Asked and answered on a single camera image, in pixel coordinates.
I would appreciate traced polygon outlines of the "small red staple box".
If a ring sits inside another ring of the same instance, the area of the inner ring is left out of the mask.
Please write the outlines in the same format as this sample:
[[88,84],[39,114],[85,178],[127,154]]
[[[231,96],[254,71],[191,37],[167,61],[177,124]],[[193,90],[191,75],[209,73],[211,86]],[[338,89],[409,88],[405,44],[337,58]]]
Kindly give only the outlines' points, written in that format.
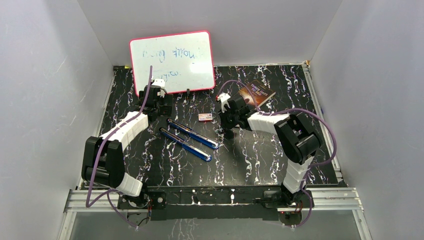
[[200,121],[200,122],[210,122],[210,121],[212,121],[214,118],[213,118],[213,114],[212,113],[200,113],[199,115],[198,115],[198,120]]

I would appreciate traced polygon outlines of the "whiteboard with pink frame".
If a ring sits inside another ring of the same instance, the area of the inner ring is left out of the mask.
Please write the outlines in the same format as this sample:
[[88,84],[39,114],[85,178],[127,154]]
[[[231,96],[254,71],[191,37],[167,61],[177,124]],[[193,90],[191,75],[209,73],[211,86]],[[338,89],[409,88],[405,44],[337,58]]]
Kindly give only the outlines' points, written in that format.
[[169,94],[216,86],[211,36],[206,30],[132,39],[129,51],[137,93],[154,79],[163,79]]

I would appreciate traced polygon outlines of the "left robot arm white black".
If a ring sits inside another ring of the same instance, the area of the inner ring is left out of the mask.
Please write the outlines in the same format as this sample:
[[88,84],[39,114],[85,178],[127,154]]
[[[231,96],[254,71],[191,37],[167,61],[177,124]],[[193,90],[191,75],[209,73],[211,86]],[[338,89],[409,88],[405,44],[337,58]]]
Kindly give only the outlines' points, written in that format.
[[160,116],[172,114],[173,96],[165,81],[157,78],[140,91],[139,105],[107,133],[91,136],[85,142],[81,177],[93,184],[110,187],[126,196],[137,208],[149,203],[143,183],[125,170],[124,150]]

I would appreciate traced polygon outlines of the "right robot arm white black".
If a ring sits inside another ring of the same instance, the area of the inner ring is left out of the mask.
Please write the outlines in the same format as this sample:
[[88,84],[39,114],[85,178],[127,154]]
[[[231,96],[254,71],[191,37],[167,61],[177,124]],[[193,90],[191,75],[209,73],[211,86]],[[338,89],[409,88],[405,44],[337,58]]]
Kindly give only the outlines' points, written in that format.
[[235,127],[252,132],[266,132],[278,137],[288,158],[286,174],[280,190],[268,190],[257,203],[267,208],[295,207],[306,193],[306,175],[322,141],[302,114],[266,115],[254,110],[241,95],[221,93],[218,115],[221,127]]

